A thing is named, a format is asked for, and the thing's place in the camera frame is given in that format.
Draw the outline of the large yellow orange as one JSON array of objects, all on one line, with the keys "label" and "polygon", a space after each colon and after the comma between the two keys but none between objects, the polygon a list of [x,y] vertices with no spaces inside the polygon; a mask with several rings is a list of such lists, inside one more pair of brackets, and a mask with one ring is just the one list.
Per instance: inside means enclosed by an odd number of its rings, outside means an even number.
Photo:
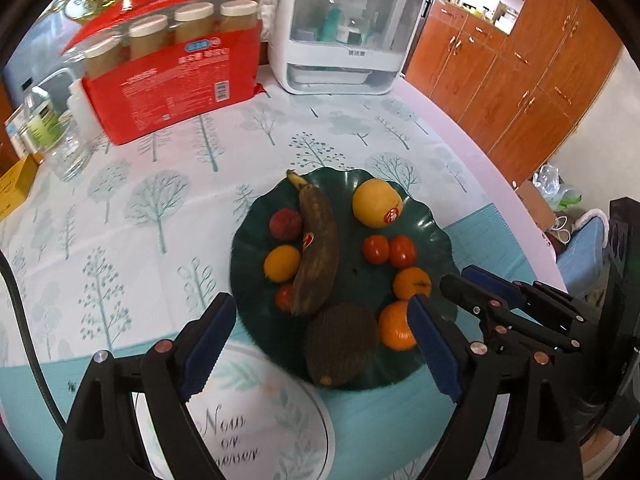
[{"label": "large yellow orange", "polygon": [[402,214],[404,201],[386,181],[370,179],[352,194],[352,213],[364,226],[384,229]]}]

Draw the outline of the round white printed placemat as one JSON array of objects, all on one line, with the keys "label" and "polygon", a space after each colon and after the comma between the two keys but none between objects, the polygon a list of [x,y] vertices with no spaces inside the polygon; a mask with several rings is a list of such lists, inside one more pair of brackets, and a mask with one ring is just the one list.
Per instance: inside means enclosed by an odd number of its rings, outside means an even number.
[{"label": "round white printed placemat", "polygon": [[227,479],[326,479],[335,436],[316,389],[257,348],[231,341],[186,404]]}]

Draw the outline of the brown wooden cabinets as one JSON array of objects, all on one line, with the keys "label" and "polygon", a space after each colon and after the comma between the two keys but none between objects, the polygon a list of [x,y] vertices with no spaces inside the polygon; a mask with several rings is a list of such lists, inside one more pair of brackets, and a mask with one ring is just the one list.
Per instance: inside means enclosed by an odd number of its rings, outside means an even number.
[{"label": "brown wooden cabinets", "polygon": [[519,185],[575,129],[621,50],[590,0],[525,0],[510,32],[435,2],[406,78]]}]

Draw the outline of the orange mandarin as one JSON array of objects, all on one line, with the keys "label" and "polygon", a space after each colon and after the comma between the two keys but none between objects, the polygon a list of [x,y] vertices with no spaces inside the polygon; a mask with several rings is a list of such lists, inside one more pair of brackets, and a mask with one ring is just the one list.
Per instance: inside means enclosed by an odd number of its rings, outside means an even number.
[{"label": "orange mandarin", "polygon": [[408,351],[416,346],[408,324],[408,301],[398,300],[386,306],[378,317],[378,331],[382,344],[390,350]]}]

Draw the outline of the red cherry tomato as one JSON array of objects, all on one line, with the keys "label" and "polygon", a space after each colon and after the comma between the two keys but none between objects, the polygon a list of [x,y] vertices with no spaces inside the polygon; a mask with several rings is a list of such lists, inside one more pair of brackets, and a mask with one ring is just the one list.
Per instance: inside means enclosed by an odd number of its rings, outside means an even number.
[{"label": "red cherry tomato", "polygon": [[276,296],[274,296],[276,306],[283,312],[291,311],[292,290],[293,284],[285,283],[278,289]]}]

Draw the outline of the small red tomato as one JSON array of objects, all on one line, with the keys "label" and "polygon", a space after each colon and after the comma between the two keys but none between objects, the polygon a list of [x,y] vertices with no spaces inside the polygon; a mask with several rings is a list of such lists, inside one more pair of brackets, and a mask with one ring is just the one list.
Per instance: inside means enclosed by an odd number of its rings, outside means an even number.
[{"label": "small red tomato", "polygon": [[383,235],[373,234],[363,240],[361,251],[368,263],[380,266],[390,258],[390,242]]}]

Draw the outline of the dark brown avocado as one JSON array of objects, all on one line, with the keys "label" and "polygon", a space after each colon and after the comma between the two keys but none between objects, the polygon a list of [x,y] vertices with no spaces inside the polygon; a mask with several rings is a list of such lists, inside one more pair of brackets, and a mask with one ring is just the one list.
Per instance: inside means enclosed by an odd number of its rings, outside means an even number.
[{"label": "dark brown avocado", "polygon": [[378,324],[361,304],[332,304],[309,323],[305,359],[312,382],[345,385],[361,374],[378,351]]}]

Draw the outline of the small orange kumquat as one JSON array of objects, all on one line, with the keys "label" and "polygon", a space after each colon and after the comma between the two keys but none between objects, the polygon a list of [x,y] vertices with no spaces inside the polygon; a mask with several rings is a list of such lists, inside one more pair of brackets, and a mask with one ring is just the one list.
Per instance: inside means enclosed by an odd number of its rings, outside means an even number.
[{"label": "small orange kumquat", "polygon": [[274,248],[264,260],[264,274],[273,283],[284,283],[294,278],[300,263],[300,253],[292,245]]}]

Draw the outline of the green label plastic bottle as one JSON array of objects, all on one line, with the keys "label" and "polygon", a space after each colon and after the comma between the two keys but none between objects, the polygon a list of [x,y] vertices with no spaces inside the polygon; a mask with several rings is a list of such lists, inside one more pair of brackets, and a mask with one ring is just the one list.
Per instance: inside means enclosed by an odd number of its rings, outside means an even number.
[{"label": "green label plastic bottle", "polygon": [[37,86],[32,78],[22,84],[26,127],[38,151],[48,148],[60,140],[63,128],[58,119],[50,94]]}]

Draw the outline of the dark green scalloped plate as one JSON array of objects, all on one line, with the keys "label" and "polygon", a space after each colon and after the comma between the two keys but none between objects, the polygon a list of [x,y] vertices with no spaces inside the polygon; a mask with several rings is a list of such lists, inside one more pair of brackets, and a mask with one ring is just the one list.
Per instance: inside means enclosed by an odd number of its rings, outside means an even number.
[{"label": "dark green scalloped plate", "polygon": [[[395,299],[393,280],[397,271],[389,264],[368,263],[361,252],[364,239],[373,232],[352,214],[352,193],[370,177],[362,169],[319,168],[305,178],[318,185],[331,202],[340,237],[340,264],[329,304],[360,304],[373,315],[379,315]],[[416,264],[437,284],[443,275],[458,270],[450,238],[437,225],[430,208],[402,188],[397,192],[404,201],[404,209],[400,218],[382,233],[388,238],[408,236],[416,246]],[[290,315],[277,307],[278,286],[262,270],[265,258],[278,244],[269,232],[271,216],[281,208],[297,206],[296,189],[288,180],[281,180],[254,201],[233,237],[230,286],[240,320],[254,344],[287,372],[308,380],[304,356],[308,318]],[[371,363],[344,387],[352,391],[387,387],[402,382],[424,365],[419,349],[395,351],[379,346]]]}]

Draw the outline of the brown overripe banana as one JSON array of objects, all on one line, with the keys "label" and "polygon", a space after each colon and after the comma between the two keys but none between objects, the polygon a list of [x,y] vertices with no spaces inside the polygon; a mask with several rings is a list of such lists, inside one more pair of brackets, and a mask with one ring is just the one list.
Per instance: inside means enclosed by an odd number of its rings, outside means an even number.
[{"label": "brown overripe banana", "polygon": [[340,263],[340,240],[328,196],[317,185],[289,169],[286,172],[298,192],[299,212],[303,219],[303,236],[314,233],[314,242],[300,257],[293,281],[291,313],[314,314],[332,292]]}]

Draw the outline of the yellow cardboard box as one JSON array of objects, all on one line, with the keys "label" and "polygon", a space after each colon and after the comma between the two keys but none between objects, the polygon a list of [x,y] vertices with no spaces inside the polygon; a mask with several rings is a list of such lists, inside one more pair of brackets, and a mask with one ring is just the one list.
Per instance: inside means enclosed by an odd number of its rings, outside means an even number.
[{"label": "yellow cardboard box", "polygon": [[42,161],[41,154],[28,154],[1,177],[0,220],[9,217],[26,202]]}]

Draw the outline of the red lychee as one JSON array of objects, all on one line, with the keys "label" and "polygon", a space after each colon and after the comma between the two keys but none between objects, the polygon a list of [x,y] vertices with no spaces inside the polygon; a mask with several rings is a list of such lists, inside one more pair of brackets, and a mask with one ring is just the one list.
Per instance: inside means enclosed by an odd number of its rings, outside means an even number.
[{"label": "red lychee", "polygon": [[303,219],[297,210],[282,208],[275,212],[269,220],[271,235],[280,242],[290,242],[299,237],[303,229]]},{"label": "red lychee", "polygon": [[303,251],[306,252],[306,250],[311,246],[313,242],[314,242],[314,233],[306,232],[303,236]]}]

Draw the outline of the small orange tangerine with stem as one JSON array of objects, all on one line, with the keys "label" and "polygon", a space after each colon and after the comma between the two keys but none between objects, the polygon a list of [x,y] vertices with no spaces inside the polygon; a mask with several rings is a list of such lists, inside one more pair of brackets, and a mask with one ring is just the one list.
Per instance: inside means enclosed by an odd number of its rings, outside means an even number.
[{"label": "small orange tangerine with stem", "polygon": [[410,266],[395,275],[393,292],[399,300],[409,300],[416,295],[429,297],[432,293],[432,281],[425,271],[417,266]]}]

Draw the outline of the white plastic bottle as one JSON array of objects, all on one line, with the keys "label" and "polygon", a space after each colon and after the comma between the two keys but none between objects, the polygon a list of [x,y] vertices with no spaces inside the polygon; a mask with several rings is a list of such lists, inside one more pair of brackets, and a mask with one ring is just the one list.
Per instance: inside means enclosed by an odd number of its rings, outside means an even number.
[{"label": "white plastic bottle", "polygon": [[73,80],[68,85],[70,96],[67,98],[67,108],[79,127],[81,136],[89,143],[98,142],[104,135],[98,116],[85,92],[80,79]]}]

